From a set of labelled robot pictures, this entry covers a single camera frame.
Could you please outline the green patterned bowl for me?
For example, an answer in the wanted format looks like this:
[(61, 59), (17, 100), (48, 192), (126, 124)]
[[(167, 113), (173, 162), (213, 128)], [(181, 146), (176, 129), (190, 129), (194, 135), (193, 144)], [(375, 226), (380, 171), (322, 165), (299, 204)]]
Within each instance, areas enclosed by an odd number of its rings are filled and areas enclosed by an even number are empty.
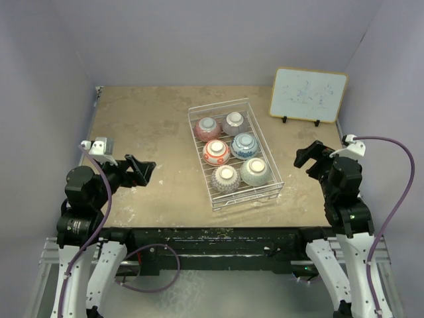
[(270, 179), (270, 168), (261, 158), (251, 158), (240, 167), (241, 180), (254, 187), (263, 186)]

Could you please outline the blue floral bowl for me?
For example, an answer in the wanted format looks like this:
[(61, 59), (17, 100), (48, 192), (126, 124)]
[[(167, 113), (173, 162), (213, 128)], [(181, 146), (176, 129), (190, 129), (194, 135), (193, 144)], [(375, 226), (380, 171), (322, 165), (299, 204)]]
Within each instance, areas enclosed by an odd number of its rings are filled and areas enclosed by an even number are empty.
[(240, 160), (254, 158), (259, 150), (259, 144), (255, 136), (247, 132), (240, 133), (230, 143), (231, 154)]

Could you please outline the orange floral bowl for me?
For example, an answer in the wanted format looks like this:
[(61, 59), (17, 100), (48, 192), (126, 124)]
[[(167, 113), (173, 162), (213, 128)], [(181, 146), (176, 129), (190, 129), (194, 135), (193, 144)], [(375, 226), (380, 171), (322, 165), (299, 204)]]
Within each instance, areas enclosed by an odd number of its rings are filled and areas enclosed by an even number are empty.
[(220, 139), (210, 140), (203, 147), (202, 155), (204, 161), (210, 166), (221, 166), (226, 164), (231, 151), (229, 146)]

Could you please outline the purple patterned bowl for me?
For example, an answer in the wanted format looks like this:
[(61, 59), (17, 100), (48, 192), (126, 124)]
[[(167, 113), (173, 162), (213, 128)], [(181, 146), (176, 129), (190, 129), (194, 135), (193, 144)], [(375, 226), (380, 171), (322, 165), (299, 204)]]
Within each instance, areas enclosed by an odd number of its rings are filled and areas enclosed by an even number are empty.
[(239, 172), (230, 165), (215, 168), (211, 174), (211, 185), (213, 189), (222, 194), (235, 192), (240, 185)]

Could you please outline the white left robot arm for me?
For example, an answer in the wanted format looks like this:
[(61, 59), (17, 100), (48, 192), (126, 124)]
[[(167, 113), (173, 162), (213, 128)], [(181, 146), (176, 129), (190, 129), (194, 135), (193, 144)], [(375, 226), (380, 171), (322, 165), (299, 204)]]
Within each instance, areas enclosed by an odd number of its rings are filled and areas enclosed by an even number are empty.
[(78, 166), (66, 176), (66, 199), (56, 229), (60, 272), (52, 317), (100, 317), (105, 295), (122, 260), (132, 258), (132, 230), (104, 230), (120, 187), (147, 186), (155, 162), (124, 160)]

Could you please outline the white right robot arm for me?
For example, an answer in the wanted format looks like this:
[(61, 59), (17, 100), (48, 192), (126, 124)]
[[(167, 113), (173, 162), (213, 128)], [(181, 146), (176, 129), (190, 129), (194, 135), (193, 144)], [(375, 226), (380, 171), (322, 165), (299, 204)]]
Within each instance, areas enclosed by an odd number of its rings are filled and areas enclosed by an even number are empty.
[(308, 160), (307, 170), (317, 180), (324, 197), (325, 216), (336, 235), (344, 257), (341, 266), (327, 238), (303, 237), (294, 244), (295, 253), (310, 259), (329, 292), (334, 317), (392, 317), (374, 249), (378, 239), (370, 210), (360, 198), (362, 166), (358, 158), (365, 153), (363, 142), (349, 140), (346, 148), (333, 150), (316, 140), (296, 152), (294, 166)]

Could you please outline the yellow framed whiteboard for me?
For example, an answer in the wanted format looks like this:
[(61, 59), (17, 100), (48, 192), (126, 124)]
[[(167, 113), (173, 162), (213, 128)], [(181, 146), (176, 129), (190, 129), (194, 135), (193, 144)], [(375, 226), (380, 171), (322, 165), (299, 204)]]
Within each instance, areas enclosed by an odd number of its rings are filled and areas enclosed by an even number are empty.
[(347, 84), (346, 73), (278, 68), (269, 114), (281, 119), (334, 123)]

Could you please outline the pink patterned bowl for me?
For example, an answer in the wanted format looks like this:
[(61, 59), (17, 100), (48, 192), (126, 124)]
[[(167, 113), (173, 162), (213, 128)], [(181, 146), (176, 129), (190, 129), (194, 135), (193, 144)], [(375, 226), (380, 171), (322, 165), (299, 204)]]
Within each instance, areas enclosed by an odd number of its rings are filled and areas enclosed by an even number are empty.
[(220, 137), (221, 126), (215, 119), (204, 117), (196, 123), (194, 135), (202, 142), (209, 142)]

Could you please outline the grey striped bowl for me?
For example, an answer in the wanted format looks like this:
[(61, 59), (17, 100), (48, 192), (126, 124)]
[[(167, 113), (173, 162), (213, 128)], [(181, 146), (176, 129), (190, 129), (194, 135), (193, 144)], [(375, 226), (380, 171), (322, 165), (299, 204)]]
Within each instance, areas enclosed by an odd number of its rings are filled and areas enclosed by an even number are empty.
[(247, 131), (248, 121), (241, 113), (232, 112), (221, 121), (221, 128), (225, 134), (236, 136)]

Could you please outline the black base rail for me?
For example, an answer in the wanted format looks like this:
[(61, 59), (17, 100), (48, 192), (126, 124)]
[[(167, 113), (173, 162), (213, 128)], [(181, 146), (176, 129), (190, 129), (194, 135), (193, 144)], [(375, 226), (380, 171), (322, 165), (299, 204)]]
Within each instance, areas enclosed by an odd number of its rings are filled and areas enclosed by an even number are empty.
[(290, 274), (311, 263), (308, 242), (334, 235), (328, 227), (109, 227), (100, 232), (101, 238), (126, 245), (128, 262), (141, 276), (177, 268)]

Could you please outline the aluminium frame rail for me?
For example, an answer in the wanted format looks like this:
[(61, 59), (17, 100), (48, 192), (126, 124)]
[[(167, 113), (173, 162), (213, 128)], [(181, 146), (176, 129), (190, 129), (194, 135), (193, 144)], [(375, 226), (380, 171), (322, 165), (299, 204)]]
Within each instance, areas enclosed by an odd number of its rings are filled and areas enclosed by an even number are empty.
[(48, 237), (40, 259), (34, 287), (24, 317), (50, 317), (56, 297), (59, 256), (56, 238)]

